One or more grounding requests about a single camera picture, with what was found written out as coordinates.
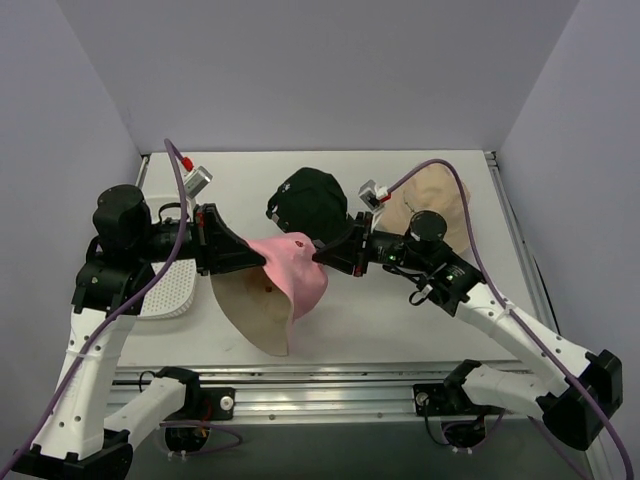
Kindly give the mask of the dark green cap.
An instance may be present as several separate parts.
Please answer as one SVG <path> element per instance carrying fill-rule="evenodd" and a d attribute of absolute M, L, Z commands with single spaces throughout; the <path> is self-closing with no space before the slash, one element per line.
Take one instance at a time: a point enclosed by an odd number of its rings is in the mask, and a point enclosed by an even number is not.
<path fill-rule="evenodd" d="M 336 178 L 302 167 L 269 198 L 266 216 L 284 233 L 306 235 L 316 246 L 338 239 L 351 224 L 347 198 Z"/>

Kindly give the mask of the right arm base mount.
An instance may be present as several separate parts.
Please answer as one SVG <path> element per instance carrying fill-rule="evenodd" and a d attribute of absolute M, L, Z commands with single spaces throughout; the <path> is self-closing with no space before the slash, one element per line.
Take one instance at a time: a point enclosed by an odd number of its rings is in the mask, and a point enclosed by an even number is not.
<path fill-rule="evenodd" d="M 483 445 L 501 423 L 506 411 L 490 405 L 473 404 L 462 386 L 470 373 L 482 366 L 476 360 L 464 360 L 443 381 L 412 386 L 415 414 L 424 420 L 429 438 L 453 453 L 471 455 Z M 431 421 L 441 417 L 470 416 L 471 420 L 440 422 L 440 439 L 431 429 Z"/>

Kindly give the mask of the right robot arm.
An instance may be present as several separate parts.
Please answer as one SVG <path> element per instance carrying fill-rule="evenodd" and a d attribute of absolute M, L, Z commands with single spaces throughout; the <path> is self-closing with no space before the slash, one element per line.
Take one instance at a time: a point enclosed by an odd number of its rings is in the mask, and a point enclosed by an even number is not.
<path fill-rule="evenodd" d="M 447 224 L 432 211 L 413 215 L 402 235 L 373 230 L 359 213 L 346 234 L 314 254 L 315 262 L 360 277 L 376 263 L 415 286 L 409 302 L 430 302 L 495 341 L 526 368 L 516 374 L 476 360 L 458 365 L 429 397 L 445 415 L 492 407 L 540 421 L 564 445 L 587 450 L 622 404 L 622 365 L 547 328 L 501 293 L 445 243 Z"/>

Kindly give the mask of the beige bucket hat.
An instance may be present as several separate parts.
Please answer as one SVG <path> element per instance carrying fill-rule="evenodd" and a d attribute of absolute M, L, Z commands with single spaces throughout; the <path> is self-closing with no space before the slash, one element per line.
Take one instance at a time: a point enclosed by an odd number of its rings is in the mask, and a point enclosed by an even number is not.
<path fill-rule="evenodd" d="M 385 202 L 377 227 L 388 233 L 404 234 L 412 216 L 433 211 L 446 221 L 444 241 L 461 254 L 470 247 L 462 197 L 470 202 L 471 194 L 462 183 L 462 196 L 452 171 L 441 163 L 432 163 L 405 175 L 393 185 L 391 198 Z"/>

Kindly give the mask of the pink cap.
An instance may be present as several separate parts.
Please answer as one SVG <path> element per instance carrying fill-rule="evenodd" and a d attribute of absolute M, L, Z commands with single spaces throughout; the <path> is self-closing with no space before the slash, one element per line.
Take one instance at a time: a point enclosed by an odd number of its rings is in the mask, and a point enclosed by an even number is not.
<path fill-rule="evenodd" d="M 268 355 L 286 356 L 293 324 L 319 303 L 328 276 L 302 233 L 250 240 L 248 246 L 266 263 L 212 276 L 215 299 L 246 340 Z"/>

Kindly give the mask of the aluminium front rail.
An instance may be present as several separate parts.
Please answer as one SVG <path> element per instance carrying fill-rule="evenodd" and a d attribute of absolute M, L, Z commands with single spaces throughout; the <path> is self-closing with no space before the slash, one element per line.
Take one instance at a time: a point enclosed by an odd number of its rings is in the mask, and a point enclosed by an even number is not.
<path fill-rule="evenodd" d="M 193 366 L 206 389 L 235 390 L 241 425 L 412 422 L 413 386 L 444 379 L 455 362 Z"/>

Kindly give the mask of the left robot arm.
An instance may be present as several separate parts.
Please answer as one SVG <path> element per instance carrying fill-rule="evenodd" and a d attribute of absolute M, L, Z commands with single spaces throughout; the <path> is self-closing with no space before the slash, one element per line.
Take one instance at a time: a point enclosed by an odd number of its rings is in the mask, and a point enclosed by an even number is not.
<path fill-rule="evenodd" d="M 71 331 L 56 391 L 6 472 L 44 479 L 123 479 L 133 453 L 166 420 L 210 411 L 197 373 L 164 367 L 119 412 L 105 414 L 124 343 L 161 279 L 153 263 L 192 259 L 201 275 L 263 266 L 265 258 L 223 222 L 213 204 L 154 223 L 141 190 L 118 185 L 97 200 L 96 237 L 76 276 Z"/>

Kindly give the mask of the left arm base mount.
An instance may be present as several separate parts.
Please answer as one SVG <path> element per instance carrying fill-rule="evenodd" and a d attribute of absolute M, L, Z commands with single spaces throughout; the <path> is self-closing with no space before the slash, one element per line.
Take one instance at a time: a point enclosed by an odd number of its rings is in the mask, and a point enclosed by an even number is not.
<path fill-rule="evenodd" d="M 138 377 L 139 392 L 143 392 L 143 378 L 145 375 L 156 377 L 168 377 L 177 379 L 186 385 L 185 406 L 177 413 L 172 414 L 169 420 L 199 420 L 211 421 L 222 419 L 222 409 L 215 406 L 215 403 L 222 399 L 223 395 L 218 393 L 206 393 L 201 387 L 199 374 L 180 367 L 163 367 L 159 371 L 144 370 Z M 186 456 L 204 455 L 224 451 L 239 445 L 239 440 L 230 445 L 213 447 L 206 449 L 205 445 L 210 439 L 211 428 L 207 427 L 171 427 L 164 429 L 164 445 L 170 453 L 185 453 Z"/>

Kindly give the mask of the white plastic basket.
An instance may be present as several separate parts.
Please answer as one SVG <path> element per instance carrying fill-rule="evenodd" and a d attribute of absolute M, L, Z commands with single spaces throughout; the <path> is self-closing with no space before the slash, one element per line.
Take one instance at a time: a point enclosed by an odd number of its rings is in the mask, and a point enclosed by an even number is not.
<path fill-rule="evenodd" d="M 150 196 L 146 198 L 146 202 L 153 224 L 180 219 L 178 196 Z M 174 261 L 162 279 L 145 295 L 139 318 L 165 320 L 184 314 L 194 299 L 196 276 L 196 263 L 193 259 Z"/>

